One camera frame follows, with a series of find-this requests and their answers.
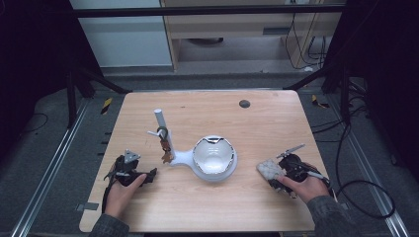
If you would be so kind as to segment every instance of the hand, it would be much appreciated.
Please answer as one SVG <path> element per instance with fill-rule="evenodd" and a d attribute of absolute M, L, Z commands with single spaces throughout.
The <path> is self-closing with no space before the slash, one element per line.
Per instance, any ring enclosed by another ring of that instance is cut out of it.
<path fill-rule="evenodd" d="M 137 188 L 144 182 L 147 175 L 138 176 L 129 186 L 123 186 L 115 181 L 108 194 L 105 214 L 120 219 Z"/>
<path fill-rule="evenodd" d="M 277 180 L 292 189 L 305 203 L 319 196 L 329 196 L 326 185 L 320 179 L 312 176 L 308 176 L 301 183 L 286 176 L 279 176 Z"/>

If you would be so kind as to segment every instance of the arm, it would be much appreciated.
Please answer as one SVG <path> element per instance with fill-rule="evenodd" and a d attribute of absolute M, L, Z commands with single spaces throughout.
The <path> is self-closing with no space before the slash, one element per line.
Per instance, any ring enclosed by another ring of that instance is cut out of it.
<path fill-rule="evenodd" d="M 315 197 L 307 203 L 316 236 L 361 236 L 355 223 L 331 196 Z"/>
<path fill-rule="evenodd" d="M 329 195 L 321 180 L 309 176 L 299 183 L 280 176 L 278 181 L 290 187 L 307 204 L 315 224 L 316 236 L 361 236 L 355 223 Z"/>
<path fill-rule="evenodd" d="M 127 236 L 129 226 L 120 221 L 129 201 L 137 188 L 144 182 L 146 175 L 138 176 L 129 186 L 124 187 L 116 181 L 109 191 L 105 213 L 96 222 L 90 237 Z"/>

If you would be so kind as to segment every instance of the white wall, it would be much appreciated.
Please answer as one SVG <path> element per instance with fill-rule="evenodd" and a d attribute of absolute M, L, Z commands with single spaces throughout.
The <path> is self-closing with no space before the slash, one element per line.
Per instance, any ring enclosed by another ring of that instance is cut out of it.
<path fill-rule="evenodd" d="M 70 0 L 74 9 L 160 7 L 158 0 Z M 79 19 L 101 67 L 171 66 L 162 17 Z"/>

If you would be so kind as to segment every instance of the small round object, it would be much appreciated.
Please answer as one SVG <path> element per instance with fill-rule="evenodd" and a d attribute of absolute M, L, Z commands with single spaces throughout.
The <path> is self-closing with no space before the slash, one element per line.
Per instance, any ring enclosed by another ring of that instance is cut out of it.
<path fill-rule="evenodd" d="M 219 136 L 201 139 L 193 151 L 196 166 L 207 175 L 218 175 L 228 170 L 234 158 L 231 144 Z"/>
<path fill-rule="evenodd" d="M 250 102 L 249 102 L 249 101 L 247 101 L 247 100 L 241 100 L 241 101 L 238 103 L 238 105 L 239 105 L 241 108 L 246 109 L 246 108 L 249 108 L 249 107 L 250 107 Z"/>

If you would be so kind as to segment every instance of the sleeve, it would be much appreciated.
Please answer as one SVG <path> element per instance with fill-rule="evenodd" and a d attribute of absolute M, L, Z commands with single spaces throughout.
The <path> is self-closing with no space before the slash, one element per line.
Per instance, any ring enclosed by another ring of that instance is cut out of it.
<path fill-rule="evenodd" d="M 330 196 L 315 197 L 307 204 L 316 236 L 361 236 L 343 207 Z"/>
<path fill-rule="evenodd" d="M 102 214 L 93 226 L 92 232 L 89 237 L 123 237 L 127 236 L 129 232 L 129 226 L 122 221 L 111 217 L 107 214 Z"/>

